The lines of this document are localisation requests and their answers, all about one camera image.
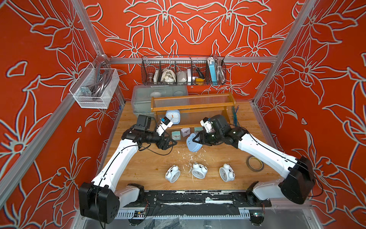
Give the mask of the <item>blue rounded alarm clock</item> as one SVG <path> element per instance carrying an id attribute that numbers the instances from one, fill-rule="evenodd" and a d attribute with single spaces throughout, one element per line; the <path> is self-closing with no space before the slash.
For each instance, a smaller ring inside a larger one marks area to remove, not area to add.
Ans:
<path id="1" fill-rule="evenodd" d="M 181 113 L 179 110 L 168 110 L 165 116 L 174 124 L 178 125 L 181 122 Z"/>
<path id="2" fill-rule="evenodd" d="M 192 134 L 190 134 L 190 136 L 186 140 L 186 144 L 187 144 L 188 150 L 190 152 L 197 152 L 203 146 L 202 144 L 199 144 L 199 143 L 196 143 L 196 142 L 193 141 L 193 139 L 195 137 L 197 137 L 197 133 L 192 133 Z"/>

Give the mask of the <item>teal square alarm clock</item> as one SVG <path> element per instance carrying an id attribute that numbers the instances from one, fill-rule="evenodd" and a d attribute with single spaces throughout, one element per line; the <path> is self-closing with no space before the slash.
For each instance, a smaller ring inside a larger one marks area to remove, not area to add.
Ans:
<path id="1" fill-rule="evenodd" d="M 171 137 L 175 141 L 181 140 L 181 132 L 180 131 L 172 131 Z"/>
<path id="2" fill-rule="evenodd" d="M 202 127 L 195 127 L 195 128 L 194 128 L 194 132 L 195 132 L 195 133 L 197 133 L 197 134 L 198 134 L 199 132 L 201 132 L 201 131 L 203 131 L 203 128 L 202 128 Z"/>

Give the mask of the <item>lilac square alarm clock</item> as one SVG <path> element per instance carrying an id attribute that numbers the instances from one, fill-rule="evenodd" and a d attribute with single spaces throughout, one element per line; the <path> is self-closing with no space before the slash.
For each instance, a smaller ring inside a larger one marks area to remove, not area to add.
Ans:
<path id="1" fill-rule="evenodd" d="M 181 135 L 182 137 L 186 137 L 189 136 L 191 134 L 191 129 L 190 128 L 182 128 L 181 129 Z"/>

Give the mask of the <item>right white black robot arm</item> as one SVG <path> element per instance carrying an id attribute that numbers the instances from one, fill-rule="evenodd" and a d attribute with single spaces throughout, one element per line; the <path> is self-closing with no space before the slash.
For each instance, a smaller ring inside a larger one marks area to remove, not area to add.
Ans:
<path id="1" fill-rule="evenodd" d="M 231 125 L 222 115 L 205 117 L 200 122 L 203 130 L 192 139 L 206 146 L 222 143 L 249 153 L 270 166 L 281 178 L 253 183 L 248 188 L 248 201 L 287 198 L 295 204 L 304 204 L 315 186 L 313 166 L 309 159 L 283 153 L 254 137 L 247 129 Z"/>

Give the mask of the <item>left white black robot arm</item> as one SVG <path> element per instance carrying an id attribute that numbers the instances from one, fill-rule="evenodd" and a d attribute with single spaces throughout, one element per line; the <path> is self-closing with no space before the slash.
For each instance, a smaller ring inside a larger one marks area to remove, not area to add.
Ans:
<path id="1" fill-rule="evenodd" d="M 121 207 L 141 199 L 144 188 L 130 184 L 116 194 L 116 187 L 121 175 L 132 157 L 144 150 L 143 144 L 156 144 L 159 149 L 173 148 L 177 142 L 168 136 L 166 130 L 173 122 L 166 116 L 157 122 L 153 131 L 150 130 L 152 117 L 139 115 L 135 125 L 127 129 L 119 145 L 104 168 L 90 183 L 83 183 L 79 188 L 80 214 L 98 221 L 102 228 L 111 223 Z"/>

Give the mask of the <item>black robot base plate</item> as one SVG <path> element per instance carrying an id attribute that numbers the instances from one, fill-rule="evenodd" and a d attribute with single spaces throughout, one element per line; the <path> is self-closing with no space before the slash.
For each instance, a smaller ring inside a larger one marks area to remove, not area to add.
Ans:
<path id="1" fill-rule="evenodd" d="M 248 201 L 244 190 L 153 190 L 142 201 L 120 208 L 117 219 L 249 219 L 272 206 L 269 200 Z"/>

